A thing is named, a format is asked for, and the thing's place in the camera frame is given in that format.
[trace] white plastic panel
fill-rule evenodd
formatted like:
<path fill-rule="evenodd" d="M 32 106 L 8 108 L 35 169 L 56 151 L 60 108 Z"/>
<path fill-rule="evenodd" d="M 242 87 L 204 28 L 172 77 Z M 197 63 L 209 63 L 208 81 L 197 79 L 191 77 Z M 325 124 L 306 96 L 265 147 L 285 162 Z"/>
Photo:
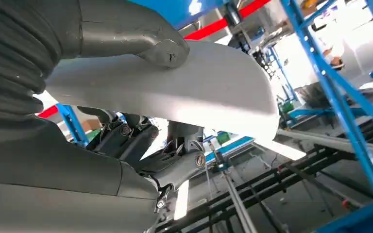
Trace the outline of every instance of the white plastic panel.
<path fill-rule="evenodd" d="M 177 69 L 133 55 L 63 61 L 49 77 L 47 90 L 64 104 L 274 138 L 277 105 L 259 65 L 231 47 L 188 43 L 189 57 Z"/>

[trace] fluorescent light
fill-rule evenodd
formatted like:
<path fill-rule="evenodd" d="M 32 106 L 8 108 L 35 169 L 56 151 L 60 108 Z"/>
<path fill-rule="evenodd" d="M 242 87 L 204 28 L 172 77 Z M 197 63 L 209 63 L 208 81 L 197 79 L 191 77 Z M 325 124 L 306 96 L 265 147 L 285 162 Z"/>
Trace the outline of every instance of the fluorescent light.
<path fill-rule="evenodd" d="M 275 141 L 255 140 L 254 142 L 292 160 L 299 160 L 302 157 L 306 156 L 305 152 L 296 150 L 292 147 L 277 143 Z"/>
<path fill-rule="evenodd" d="M 189 180 L 186 180 L 178 188 L 178 198 L 175 204 L 175 214 L 174 220 L 178 220 L 185 215 L 187 215 L 188 207 L 188 190 L 189 190 Z"/>

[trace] bolt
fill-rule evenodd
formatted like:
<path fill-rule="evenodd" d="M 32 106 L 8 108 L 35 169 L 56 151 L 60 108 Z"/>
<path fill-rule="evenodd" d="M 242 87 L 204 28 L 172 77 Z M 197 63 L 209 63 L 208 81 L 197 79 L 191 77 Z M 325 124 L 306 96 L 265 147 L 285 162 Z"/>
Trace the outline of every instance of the bolt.
<path fill-rule="evenodd" d="M 156 207 L 161 209 L 162 207 L 164 207 L 164 205 L 165 205 L 165 201 L 164 200 L 159 200 L 158 203 L 156 204 Z"/>
<path fill-rule="evenodd" d="M 196 157 L 195 163 L 198 168 L 203 168 L 205 166 L 206 160 L 203 154 L 200 154 Z"/>
<path fill-rule="evenodd" d="M 126 136 L 131 132 L 131 128 L 128 125 L 122 125 L 119 132 L 122 136 Z"/>
<path fill-rule="evenodd" d="M 153 126 L 153 129 L 152 129 L 152 132 L 151 132 L 151 138 L 156 139 L 156 137 L 158 137 L 158 134 L 159 134 L 158 128 Z"/>

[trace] red stripe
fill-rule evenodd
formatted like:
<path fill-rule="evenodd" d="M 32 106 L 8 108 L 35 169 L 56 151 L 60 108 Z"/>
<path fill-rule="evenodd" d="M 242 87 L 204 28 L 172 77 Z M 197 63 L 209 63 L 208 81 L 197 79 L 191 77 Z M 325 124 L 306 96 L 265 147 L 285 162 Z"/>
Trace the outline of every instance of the red stripe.
<path fill-rule="evenodd" d="M 42 113 L 38 114 L 38 117 L 41 118 L 49 118 L 50 116 L 58 113 L 58 108 L 56 105 L 52 105 L 51 107 L 45 109 Z"/>
<path fill-rule="evenodd" d="M 195 31 L 184 38 L 187 40 L 200 40 L 204 37 L 207 37 L 213 33 L 216 33 L 217 31 L 225 28 L 228 26 L 227 21 L 223 18 L 221 20 L 218 20 L 214 23 L 209 24 L 208 26 L 199 29 L 198 31 Z"/>
<path fill-rule="evenodd" d="M 244 8 L 242 8 L 239 13 L 241 14 L 241 16 L 243 18 L 249 16 L 251 13 L 253 13 L 254 11 L 258 10 L 259 8 L 263 7 L 265 4 L 267 4 L 270 0 L 255 0 L 253 2 L 251 2 L 250 4 L 248 4 L 247 6 L 245 6 Z M 225 28 L 228 26 L 228 23 L 227 21 L 223 18 L 223 19 L 220 19 L 214 23 L 211 23 L 210 25 L 204 27 L 204 28 L 201 28 L 187 36 L 185 36 L 184 38 L 187 39 L 187 40 L 200 40 L 202 38 L 205 38 L 213 33 L 216 33 L 217 31 Z M 40 113 L 38 115 L 38 117 L 41 117 L 41 118 L 49 118 L 50 116 L 54 115 L 58 113 L 58 108 L 56 108 L 56 106 L 51 106 L 50 108 L 47 108 L 45 109 L 42 113 Z"/>

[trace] green object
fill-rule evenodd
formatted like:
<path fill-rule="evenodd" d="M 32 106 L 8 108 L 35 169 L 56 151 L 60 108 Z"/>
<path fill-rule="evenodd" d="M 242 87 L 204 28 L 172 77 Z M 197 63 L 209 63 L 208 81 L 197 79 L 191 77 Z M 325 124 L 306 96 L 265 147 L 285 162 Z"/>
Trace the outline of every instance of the green object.
<path fill-rule="evenodd" d="M 94 137 L 101 131 L 101 129 L 94 130 L 90 133 L 88 133 L 86 136 L 88 137 L 89 141 L 92 141 Z"/>
<path fill-rule="evenodd" d="M 227 132 L 221 132 L 220 134 L 218 134 L 217 140 L 218 140 L 218 143 L 220 145 L 222 145 L 225 142 L 231 140 L 231 138 L 229 137 L 229 133 L 227 133 Z"/>
<path fill-rule="evenodd" d="M 291 102 L 286 102 L 283 105 L 281 105 L 281 111 L 283 113 L 288 113 L 289 111 L 294 110 L 294 105 L 292 105 Z"/>

